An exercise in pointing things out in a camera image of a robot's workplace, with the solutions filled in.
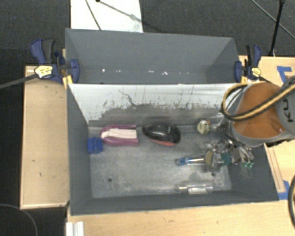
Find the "computer mouse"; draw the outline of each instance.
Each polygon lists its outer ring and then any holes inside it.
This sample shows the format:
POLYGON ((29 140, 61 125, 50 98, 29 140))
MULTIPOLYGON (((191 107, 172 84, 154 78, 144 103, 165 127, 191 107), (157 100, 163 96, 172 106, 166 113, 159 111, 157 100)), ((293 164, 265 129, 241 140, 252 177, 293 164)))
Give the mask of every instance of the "computer mouse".
POLYGON ((180 131, 172 123, 151 123, 145 125, 142 130, 152 142, 164 146, 174 146, 180 141, 180 131))

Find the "bin floor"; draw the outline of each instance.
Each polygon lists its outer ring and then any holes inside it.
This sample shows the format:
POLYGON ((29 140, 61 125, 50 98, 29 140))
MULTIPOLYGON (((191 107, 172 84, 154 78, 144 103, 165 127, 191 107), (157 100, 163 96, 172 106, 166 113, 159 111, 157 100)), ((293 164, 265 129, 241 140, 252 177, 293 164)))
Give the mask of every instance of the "bin floor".
MULTIPOLYGON (((230 190, 228 167, 213 177, 205 166, 177 166, 175 160, 202 154, 204 144, 220 139, 218 133, 201 136, 194 127, 178 127, 181 140, 166 147, 149 140, 141 129, 138 147, 112 147, 104 144, 100 154, 90 155, 93 198, 141 196, 177 193, 183 181, 211 180, 214 191, 230 190)), ((99 128, 90 127, 89 136, 98 136, 99 128)))

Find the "black carpet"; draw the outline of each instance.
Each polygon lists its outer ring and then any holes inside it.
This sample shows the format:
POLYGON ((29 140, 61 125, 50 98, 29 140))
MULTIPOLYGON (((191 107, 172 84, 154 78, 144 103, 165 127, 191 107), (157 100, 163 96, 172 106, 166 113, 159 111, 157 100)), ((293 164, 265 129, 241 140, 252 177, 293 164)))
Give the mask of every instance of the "black carpet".
MULTIPOLYGON (((278 0, 256 0, 276 18, 278 0)), ((270 51, 274 22, 250 0, 140 0, 145 32, 229 36, 240 55, 246 44, 270 51)), ((281 23, 295 35, 295 0, 286 0, 281 23)), ((64 28, 70 27, 70 0, 0 0, 0 83, 23 76, 35 59, 29 44, 53 38, 64 47, 64 28)), ((295 41, 279 29, 277 56, 295 57, 295 41)), ((0 203, 18 205, 22 138, 22 85, 0 90, 0 203)), ((63 234, 64 209, 30 211, 40 236, 63 234)), ((0 208, 0 236, 34 235, 29 219, 0 208)))

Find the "white paper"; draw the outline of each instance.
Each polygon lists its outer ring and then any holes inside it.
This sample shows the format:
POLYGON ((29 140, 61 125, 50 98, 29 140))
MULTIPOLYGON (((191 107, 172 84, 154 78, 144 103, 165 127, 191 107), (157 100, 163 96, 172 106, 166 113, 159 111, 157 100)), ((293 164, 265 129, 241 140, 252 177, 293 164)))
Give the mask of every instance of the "white paper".
MULTIPOLYGON (((139 0, 87 0, 102 30, 143 32, 139 0)), ((85 0, 71 0, 71 28, 98 30, 85 0)))

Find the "gray bin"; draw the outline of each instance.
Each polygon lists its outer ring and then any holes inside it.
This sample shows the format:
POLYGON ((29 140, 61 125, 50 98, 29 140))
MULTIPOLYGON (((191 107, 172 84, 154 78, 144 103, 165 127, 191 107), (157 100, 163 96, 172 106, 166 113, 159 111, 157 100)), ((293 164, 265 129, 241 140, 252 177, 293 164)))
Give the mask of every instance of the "gray bin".
POLYGON ((203 166, 175 165, 175 159, 200 154, 204 144, 221 139, 214 132, 201 136, 196 124, 221 118, 220 103, 238 59, 232 39, 68 29, 66 55, 81 66, 79 83, 67 90, 72 215, 278 200, 263 147, 254 149, 252 169, 224 166, 214 177, 203 166), (149 62, 153 73, 146 70, 149 62), (164 120, 181 131, 175 147, 157 145, 142 134, 142 125, 164 120), (111 124, 136 124, 139 146, 104 145, 103 152, 90 155, 87 138, 111 124), (212 181, 213 193, 176 189, 183 181, 202 180, 212 181))

